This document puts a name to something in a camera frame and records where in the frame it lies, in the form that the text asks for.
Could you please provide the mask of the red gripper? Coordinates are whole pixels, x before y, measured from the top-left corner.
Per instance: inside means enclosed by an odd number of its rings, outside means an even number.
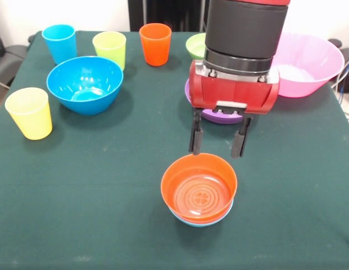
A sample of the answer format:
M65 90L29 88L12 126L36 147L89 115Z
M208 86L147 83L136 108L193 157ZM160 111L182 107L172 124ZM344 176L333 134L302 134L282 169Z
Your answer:
M189 97L193 109L193 121L189 152L200 153L202 142L201 118L203 109L222 110L225 114L266 114L274 106L279 93L280 77L272 67L263 76L228 74L207 67L202 60L193 60L189 68ZM244 154L247 133L252 116L245 116L234 135L231 156Z

